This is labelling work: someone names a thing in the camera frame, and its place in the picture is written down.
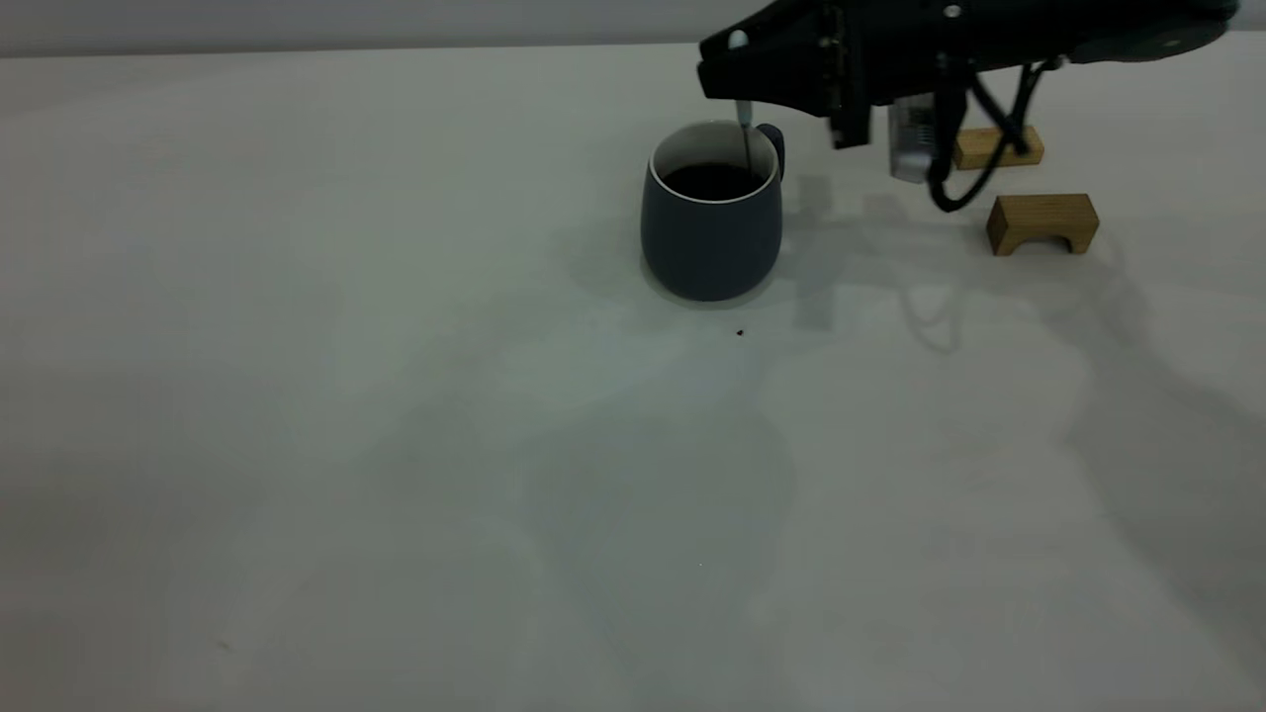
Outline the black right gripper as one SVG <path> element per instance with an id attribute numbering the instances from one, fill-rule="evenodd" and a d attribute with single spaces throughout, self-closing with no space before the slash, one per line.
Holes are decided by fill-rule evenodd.
<path id="1" fill-rule="evenodd" d="M 827 117 L 836 149 L 868 144 L 872 106 L 932 92 L 951 141 L 994 20 L 993 1 L 771 1 L 700 42 L 696 73 L 709 99 Z"/>

